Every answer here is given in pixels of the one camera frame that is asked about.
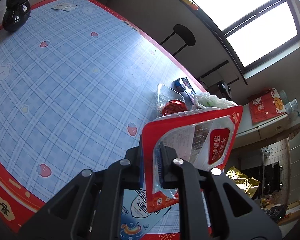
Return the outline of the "red peanut snack bag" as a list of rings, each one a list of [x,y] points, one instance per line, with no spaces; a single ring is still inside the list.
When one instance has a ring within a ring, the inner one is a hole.
[[[195,168],[208,171],[223,169],[229,159],[243,107],[209,107],[156,118],[142,130],[146,203],[154,212],[178,202],[177,189],[161,188],[158,180],[156,149],[160,142],[173,148],[177,157]]]

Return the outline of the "crushed red can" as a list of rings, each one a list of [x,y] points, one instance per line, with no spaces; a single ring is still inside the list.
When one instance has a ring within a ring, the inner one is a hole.
[[[165,116],[185,111],[187,111],[185,102],[180,100],[170,100],[164,105],[163,109],[161,110],[161,113],[163,116]]]

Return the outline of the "clear plastic tray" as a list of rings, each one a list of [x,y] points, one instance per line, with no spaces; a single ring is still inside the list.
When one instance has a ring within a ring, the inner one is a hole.
[[[184,97],[177,92],[176,90],[167,87],[163,83],[158,84],[157,86],[157,116],[163,116],[161,110],[164,105],[170,100],[180,100],[185,102]]]

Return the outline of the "white plastic bag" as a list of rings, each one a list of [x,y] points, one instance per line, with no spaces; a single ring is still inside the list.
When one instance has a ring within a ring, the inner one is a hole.
[[[211,95],[208,92],[194,95],[194,105],[200,109],[206,109],[209,107],[226,109],[238,106],[238,104],[233,101],[226,100],[226,98],[220,99],[216,95]]]

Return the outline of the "blue probiotic powder packet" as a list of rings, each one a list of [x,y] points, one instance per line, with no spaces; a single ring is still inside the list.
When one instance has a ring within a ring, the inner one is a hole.
[[[148,212],[146,190],[125,190],[121,211],[120,239],[141,239],[170,211],[171,207]]]

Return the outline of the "small dark blue wrapper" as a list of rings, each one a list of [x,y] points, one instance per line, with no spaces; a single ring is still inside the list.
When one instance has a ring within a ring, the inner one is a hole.
[[[174,83],[174,87],[175,89],[179,92],[179,93],[185,93],[191,104],[194,105],[194,96],[195,96],[195,91],[192,88],[192,86],[190,85],[189,80],[186,77],[182,77],[179,79],[176,79],[173,81]]]

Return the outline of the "gold foil wrapper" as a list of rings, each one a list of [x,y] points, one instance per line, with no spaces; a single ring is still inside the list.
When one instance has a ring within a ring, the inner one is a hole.
[[[253,177],[248,177],[234,166],[229,168],[226,172],[226,176],[250,198],[254,196],[260,184],[259,180]]]

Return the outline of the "electric pressure cooker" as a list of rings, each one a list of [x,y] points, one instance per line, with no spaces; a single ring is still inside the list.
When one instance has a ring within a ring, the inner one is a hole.
[[[220,98],[225,98],[226,100],[232,99],[232,91],[231,87],[225,83],[224,81],[219,81],[217,83],[218,92],[220,94]]]

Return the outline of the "blue plaid tablecloth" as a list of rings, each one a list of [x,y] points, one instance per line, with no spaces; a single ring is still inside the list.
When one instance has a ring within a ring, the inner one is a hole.
[[[77,5],[53,10],[60,2]],[[0,27],[0,239],[79,171],[138,145],[157,86],[187,77],[153,39],[94,0],[45,0],[16,32]]]

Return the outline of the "red fridge cover cloth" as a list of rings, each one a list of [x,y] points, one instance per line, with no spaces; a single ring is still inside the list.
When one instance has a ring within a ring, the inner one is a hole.
[[[283,101],[274,88],[264,89],[249,101],[249,111],[253,124],[286,114]]]

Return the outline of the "black stool by window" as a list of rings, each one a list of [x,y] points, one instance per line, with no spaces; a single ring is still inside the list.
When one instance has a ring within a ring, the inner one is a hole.
[[[160,42],[160,45],[162,46],[174,35],[178,35],[183,40],[184,44],[176,52],[174,52],[172,56],[179,54],[184,48],[192,47],[196,44],[196,38],[192,31],[190,31],[189,28],[182,24],[176,24],[173,27],[173,32],[168,35],[168,37],[166,37],[162,42]]]

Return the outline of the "yellow orange bag on sill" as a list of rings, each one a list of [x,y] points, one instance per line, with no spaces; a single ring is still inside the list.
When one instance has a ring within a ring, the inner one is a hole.
[[[194,11],[197,11],[199,9],[198,5],[194,3],[193,0],[181,0],[181,1]]]

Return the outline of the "white sachets on table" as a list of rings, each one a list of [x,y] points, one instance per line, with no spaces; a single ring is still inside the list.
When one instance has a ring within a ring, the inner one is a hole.
[[[51,9],[53,10],[61,10],[61,11],[67,11],[70,12],[77,8],[77,5],[70,4],[70,3],[65,3],[65,2],[60,2],[58,4],[54,4]]]

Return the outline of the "window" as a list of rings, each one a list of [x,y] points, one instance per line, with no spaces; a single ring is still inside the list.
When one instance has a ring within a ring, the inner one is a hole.
[[[292,0],[190,0],[246,73],[300,41]]]

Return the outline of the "black headphones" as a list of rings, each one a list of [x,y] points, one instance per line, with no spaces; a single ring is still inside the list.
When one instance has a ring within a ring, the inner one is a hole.
[[[6,0],[6,12],[2,27],[10,33],[20,29],[29,19],[31,6],[29,0]]]

